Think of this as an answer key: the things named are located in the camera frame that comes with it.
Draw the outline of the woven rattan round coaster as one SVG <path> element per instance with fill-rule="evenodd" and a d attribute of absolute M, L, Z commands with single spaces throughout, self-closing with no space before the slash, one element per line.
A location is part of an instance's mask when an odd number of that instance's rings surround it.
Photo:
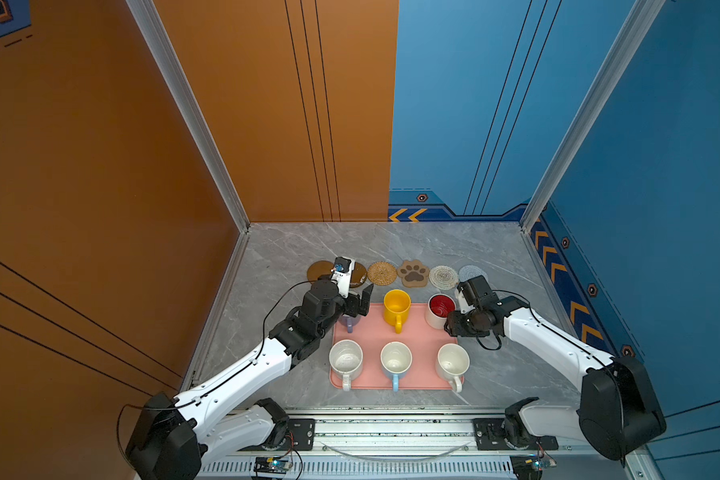
<path fill-rule="evenodd" d="M 388 286 L 398 278 L 397 267 L 386 261 L 375 262 L 368 267 L 367 277 L 374 285 Z"/>

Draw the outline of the white mug red inside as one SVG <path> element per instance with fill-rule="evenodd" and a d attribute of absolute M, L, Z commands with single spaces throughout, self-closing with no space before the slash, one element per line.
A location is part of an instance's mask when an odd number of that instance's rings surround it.
<path fill-rule="evenodd" d="M 448 315 L 455 309 L 455 301 L 450 296 L 435 294 L 427 302 L 425 321 L 431 328 L 443 330 Z"/>

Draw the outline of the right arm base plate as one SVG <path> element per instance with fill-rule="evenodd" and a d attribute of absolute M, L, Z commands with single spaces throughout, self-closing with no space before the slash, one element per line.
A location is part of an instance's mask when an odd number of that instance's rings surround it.
<path fill-rule="evenodd" d="M 555 437 L 533 436 L 525 427 L 506 418 L 476 418 L 472 420 L 472 426 L 480 451 L 559 449 Z"/>

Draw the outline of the matte brown wooden coaster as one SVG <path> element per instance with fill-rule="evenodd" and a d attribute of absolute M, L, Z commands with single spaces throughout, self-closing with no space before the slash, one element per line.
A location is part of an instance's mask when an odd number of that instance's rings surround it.
<path fill-rule="evenodd" d="M 321 277 L 327 276 L 331 278 L 333 274 L 334 263 L 328 260 L 320 260 L 311 264 L 307 269 L 307 280 L 314 283 Z"/>

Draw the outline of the right circuit board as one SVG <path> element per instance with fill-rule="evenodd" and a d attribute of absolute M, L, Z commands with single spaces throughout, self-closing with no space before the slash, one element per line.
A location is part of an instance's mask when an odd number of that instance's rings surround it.
<path fill-rule="evenodd" d="M 557 461 L 550 456 L 513 456 L 510 460 L 517 480 L 541 480 L 546 470 L 557 467 Z"/>

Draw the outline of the glossy dark wooden coaster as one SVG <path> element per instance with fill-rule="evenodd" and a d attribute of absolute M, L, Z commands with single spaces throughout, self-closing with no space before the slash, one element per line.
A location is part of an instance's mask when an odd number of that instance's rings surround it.
<path fill-rule="evenodd" d="M 355 262 L 350 279 L 350 287 L 358 288 L 362 286 L 367 280 L 367 269 L 360 263 Z"/>

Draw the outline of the aluminium corner post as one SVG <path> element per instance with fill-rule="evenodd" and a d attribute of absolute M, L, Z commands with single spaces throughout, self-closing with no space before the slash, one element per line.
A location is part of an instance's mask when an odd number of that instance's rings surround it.
<path fill-rule="evenodd" d="M 247 234 L 250 220 L 155 3 L 127 0 L 126 4 L 232 220 L 241 233 Z"/>
<path fill-rule="evenodd" d="M 633 3 L 519 222 L 523 233 L 529 233 L 541 216 L 664 4 Z"/>

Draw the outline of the light blue woven coaster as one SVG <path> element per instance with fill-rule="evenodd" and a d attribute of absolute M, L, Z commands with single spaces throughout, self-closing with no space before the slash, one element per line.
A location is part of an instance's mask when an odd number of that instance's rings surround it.
<path fill-rule="evenodd" d="M 460 282 L 466 282 L 475 277 L 487 278 L 487 273 L 476 265 L 465 265 L 458 271 L 458 277 Z"/>

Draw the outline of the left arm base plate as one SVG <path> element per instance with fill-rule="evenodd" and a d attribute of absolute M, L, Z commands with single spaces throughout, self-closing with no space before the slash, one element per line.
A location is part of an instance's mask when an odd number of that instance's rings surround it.
<path fill-rule="evenodd" d="M 297 451 L 311 451 L 315 440 L 316 420 L 314 418 L 291 418 L 286 428 L 265 441 L 264 444 L 248 446 L 243 451 L 286 451 L 295 447 Z"/>

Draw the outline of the cork paw print coaster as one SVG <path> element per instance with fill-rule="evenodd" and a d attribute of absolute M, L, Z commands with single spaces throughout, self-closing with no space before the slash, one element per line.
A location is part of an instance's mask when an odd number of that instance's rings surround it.
<path fill-rule="evenodd" d="M 420 260 L 405 260 L 398 268 L 397 274 L 405 288 L 423 288 L 428 284 L 430 269 Z"/>

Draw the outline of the white rainbow stitched coaster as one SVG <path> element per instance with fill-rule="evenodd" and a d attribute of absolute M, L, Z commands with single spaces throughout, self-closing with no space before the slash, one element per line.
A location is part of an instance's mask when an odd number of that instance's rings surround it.
<path fill-rule="evenodd" d="M 438 265 L 430 269 L 429 283 L 439 290 L 452 290 L 459 283 L 459 275 L 449 266 Z"/>

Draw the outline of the pink rectangular tray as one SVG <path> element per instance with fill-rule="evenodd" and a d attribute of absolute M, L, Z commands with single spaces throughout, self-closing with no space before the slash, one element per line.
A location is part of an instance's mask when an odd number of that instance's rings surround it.
<path fill-rule="evenodd" d="M 427 312 L 426 304 L 412 304 L 400 333 L 385 321 L 381 303 L 373 304 L 364 317 L 341 318 L 333 328 L 333 342 L 343 347 L 357 344 L 362 351 L 361 372 L 351 379 L 332 367 L 332 386 L 343 391 L 460 392 L 464 381 L 454 377 L 469 368 L 468 355 L 454 337 L 427 323 Z"/>

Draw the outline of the yellow mug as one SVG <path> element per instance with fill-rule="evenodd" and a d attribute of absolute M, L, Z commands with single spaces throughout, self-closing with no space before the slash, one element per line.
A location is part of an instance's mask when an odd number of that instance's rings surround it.
<path fill-rule="evenodd" d="M 383 299 L 383 319 L 392 326 L 396 334 L 401 334 L 411 308 L 411 298 L 403 290 L 394 289 L 387 292 Z"/>

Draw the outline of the purple mug white inside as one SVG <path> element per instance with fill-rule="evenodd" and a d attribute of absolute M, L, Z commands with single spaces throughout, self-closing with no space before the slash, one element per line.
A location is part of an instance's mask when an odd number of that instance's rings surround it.
<path fill-rule="evenodd" d="M 352 317 L 343 315 L 339 318 L 338 323 L 343 326 L 343 328 L 349 333 L 352 334 L 355 327 L 359 324 L 359 322 L 362 320 L 361 316 Z"/>

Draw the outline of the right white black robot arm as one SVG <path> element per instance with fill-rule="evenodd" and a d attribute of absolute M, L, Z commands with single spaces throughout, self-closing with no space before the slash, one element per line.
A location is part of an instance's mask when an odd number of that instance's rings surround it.
<path fill-rule="evenodd" d="M 664 434 L 665 416 L 644 365 L 634 357 L 598 350 L 538 316 L 527 299 L 496 292 L 482 276 L 455 289 L 458 304 L 444 329 L 452 337 L 517 343 L 563 375 L 579 393 L 574 407 L 542 405 L 528 397 L 506 408 L 505 442 L 526 449 L 538 438 L 587 442 L 610 460 L 626 456 Z"/>

